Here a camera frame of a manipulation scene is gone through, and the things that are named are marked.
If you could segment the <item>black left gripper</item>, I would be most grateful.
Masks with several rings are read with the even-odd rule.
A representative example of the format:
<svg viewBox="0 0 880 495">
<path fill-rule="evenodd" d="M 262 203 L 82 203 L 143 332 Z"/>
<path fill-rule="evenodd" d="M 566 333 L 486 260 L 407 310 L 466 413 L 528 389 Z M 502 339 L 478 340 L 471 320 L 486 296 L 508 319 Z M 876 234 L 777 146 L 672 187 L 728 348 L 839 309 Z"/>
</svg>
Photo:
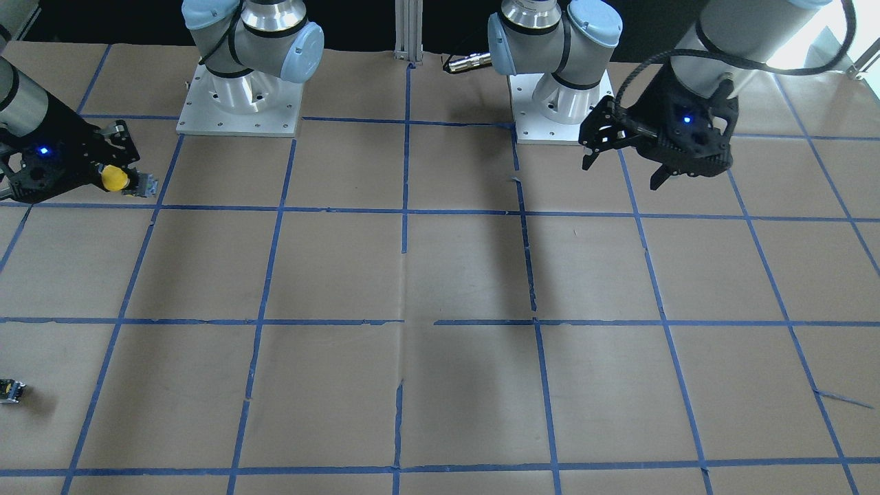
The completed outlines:
<svg viewBox="0 0 880 495">
<path fill-rule="evenodd" d="M 582 170 L 588 171 L 604 151 L 637 144 L 644 159 L 660 163 L 648 183 L 651 191 L 680 175 L 716 177 L 728 171 L 738 121 L 733 90 L 732 80 L 724 78 L 710 97 L 703 97 L 686 88 L 672 69 L 660 69 L 636 101 L 636 121 L 616 106 L 613 95 L 600 98 L 580 125 Z"/>
</svg>

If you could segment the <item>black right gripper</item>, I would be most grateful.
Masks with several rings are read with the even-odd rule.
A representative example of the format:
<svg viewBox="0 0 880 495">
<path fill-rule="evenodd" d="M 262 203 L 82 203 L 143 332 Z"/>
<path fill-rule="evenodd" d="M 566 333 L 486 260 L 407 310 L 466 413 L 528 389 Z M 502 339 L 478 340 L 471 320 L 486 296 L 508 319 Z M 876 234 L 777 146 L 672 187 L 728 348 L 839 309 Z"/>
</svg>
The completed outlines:
<svg viewBox="0 0 880 495">
<path fill-rule="evenodd" d="M 122 119 L 97 126 L 80 117 L 50 117 L 25 137 L 2 126 L 2 200 L 37 204 L 81 188 L 107 193 L 98 167 L 129 168 L 139 160 Z"/>
</svg>

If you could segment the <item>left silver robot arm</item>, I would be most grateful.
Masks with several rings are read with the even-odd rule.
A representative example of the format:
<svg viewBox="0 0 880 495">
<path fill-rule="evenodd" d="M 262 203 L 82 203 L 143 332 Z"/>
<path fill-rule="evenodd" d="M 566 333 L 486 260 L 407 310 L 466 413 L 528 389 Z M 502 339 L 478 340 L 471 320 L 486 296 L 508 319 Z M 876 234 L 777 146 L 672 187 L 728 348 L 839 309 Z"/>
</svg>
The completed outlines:
<svg viewBox="0 0 880 495">
<path fill-rule="evenodd" d="M 502 75 L 536 74 L 532 100 L 550 121 L 578 126 L 582 169 L 604 151 L 634 148 L 667 179 L 716 177 L 734 162 L 739 94 L 826 6 L 824 1 L 709 1 L 678 42 L 663 38 L 613 95 L 600 83 L 622 41 L 624 18 L 604 1 L 504 1 L 487 22 L 488 54 Z"/>
</svg>

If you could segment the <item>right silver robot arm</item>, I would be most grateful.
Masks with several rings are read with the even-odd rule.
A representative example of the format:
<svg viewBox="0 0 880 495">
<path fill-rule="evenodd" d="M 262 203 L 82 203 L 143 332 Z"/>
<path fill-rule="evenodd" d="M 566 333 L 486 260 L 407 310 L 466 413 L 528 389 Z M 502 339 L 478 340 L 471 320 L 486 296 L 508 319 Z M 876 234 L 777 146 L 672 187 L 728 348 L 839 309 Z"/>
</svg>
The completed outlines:
<svg viewBox="0 0 880 495">
<path fill-rule="evenodd" d="M 260 125 L 285 116 L 289 91 L 308 81 L 322 60 L 323 29 L 305 1 L 44 1 L 37 31 L 63 42 L 130 42 L 193 46 L 201 73 L 188 95 L 202 103 L 186 116 L 217 125 L 227 119 Z M 92 185 L 106 192 L 154 197 L 158 181 L 140 160 L 122 120 L 97 126 L 2 60 L 2 198 L 37 204 Z"/>
</svg>

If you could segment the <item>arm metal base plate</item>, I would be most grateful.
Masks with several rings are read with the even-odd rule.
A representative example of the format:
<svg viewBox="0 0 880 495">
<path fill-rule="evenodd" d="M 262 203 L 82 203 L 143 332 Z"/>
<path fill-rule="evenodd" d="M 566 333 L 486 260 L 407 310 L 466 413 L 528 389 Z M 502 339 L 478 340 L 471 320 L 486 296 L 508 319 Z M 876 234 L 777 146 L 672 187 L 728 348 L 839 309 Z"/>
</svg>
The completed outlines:
<svg viewBox="0 0 880 495">
<path fill-rule="evenodd" d="M 608 72 L 596 87 L 563 87 L 550 74 L 508 76 L 510 103 L 519 144 L 578 145 L 580 126 L 593 107 L 613 95 Z"/>
<path fill-rule="evenodd" d="M 254 71 L 220 78 L 198 65 L 176 131 L 180 135 L 295 138 L 304 85 Z"/>
</svg>

